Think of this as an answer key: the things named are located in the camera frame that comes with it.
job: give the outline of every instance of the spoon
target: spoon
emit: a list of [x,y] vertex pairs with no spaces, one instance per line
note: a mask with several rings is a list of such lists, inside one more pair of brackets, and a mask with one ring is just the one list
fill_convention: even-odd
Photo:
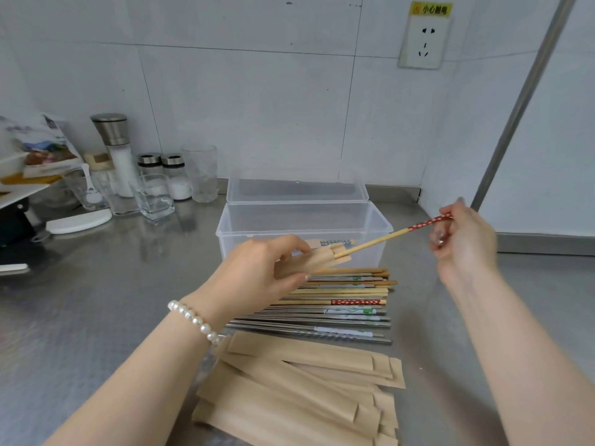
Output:
[[86,163],[82,163],[80,165],[81,169],[85,173],[85,180],[87,180],[87,193],[85,198],[89,203],[99,203],[103,200],[103,196],[99,193],[95,187],[93,187],[93,182],[91,181],[91,175],[89,173],[89,165]]

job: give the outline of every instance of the stainless steel countertop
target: stainless steel countertop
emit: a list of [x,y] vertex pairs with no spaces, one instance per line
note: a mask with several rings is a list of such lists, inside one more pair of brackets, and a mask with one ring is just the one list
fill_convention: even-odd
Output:
[[[54,237],[29,274],[0,277],[0,444],[36,445],[81,405],[167,313],[221,261],[215,229],[225,200],[177,203],[152,223],[113,219]],[[427,219],[415,204],[377,204],[398,229]],[[395,390],[401,428],[413,445],[506,444],[495,405],[455,305],[439,283],[428,231],[387,243],[381,265],[399,281],[387,306],[394,343],[370,348],[401,358]],[[554,339],[595,378],[595,259],[503,255],[505,276]],[[196,381],[213,359],[204,359]],[[190,390],[170,445],[244,444],[194,426]]]

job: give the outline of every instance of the drinking glass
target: drinking glass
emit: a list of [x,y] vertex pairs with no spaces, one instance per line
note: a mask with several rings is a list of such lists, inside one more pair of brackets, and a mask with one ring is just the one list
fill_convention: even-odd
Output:
[[65,172],[62,179],[86,210],[97,211],[108,208],[105,197],[101,197],[101,200],[97,203],[90,203],[87,200],[87,179],[85,179],[85,174],[81,169],[72,169]]
[[192,186],[192,198],[197,202],[212,202],[217,198],[217,148],[192,144],[182,147],[186,173]]
[[114,216],[126,216],[139,212],[134,198],[120,195],[120,180],[115,171],[93,172],[91,181],[95,189],[108,201],[109,209]]
[[139,205],[140,212],[155,221],[172,214],[174,200],[167,193],[168,177],[162,173],[139,175],[130,182],[130,189]]

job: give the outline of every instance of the stainless steel pole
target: stainless steel pole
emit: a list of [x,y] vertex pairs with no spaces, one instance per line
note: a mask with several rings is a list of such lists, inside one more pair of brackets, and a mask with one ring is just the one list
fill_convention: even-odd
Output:
[[533,92],[535,92],[535,88],[539,84],[543,71],[546,69],[547,62],[550,60],[552,52],[556,47],[558,38],[566,25],[566,21],[568,20],[568,16],[572,11],[572,6],[574,6],[575,1],[576,0],[560,0],[558,3],[558,8],[552,17],[546,35],[543,37],[543,41],[539,46],[537,56],[535,57],[535,61],[533,61],[533,66],[531,67],[527,79],[519,93],[515,107],[512,109],[510,117],[504,126],[502,135],[500,136],[500,139],[498,139],[494,155],[492,155],[486,173],[484,173],[484,176],[481,179],[475,197],[473,198],[473,202],[471,202],[471,208],[475,211],[479,211],[481,203],[483,203],[483,200],[486,198],[487,190],[490,188],[492,180],[494,180],[494,176],[502,162],[502,158],[521,122],[527,105],[531,101],[531,97],[533,96]]

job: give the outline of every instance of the warning sticker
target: warning sticker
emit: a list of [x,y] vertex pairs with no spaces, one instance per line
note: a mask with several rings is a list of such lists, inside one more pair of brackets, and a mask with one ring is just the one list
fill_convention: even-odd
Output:
[[452,3],[440,2],[411,2],[409,15],[438,15],[449,17],[452,11]]

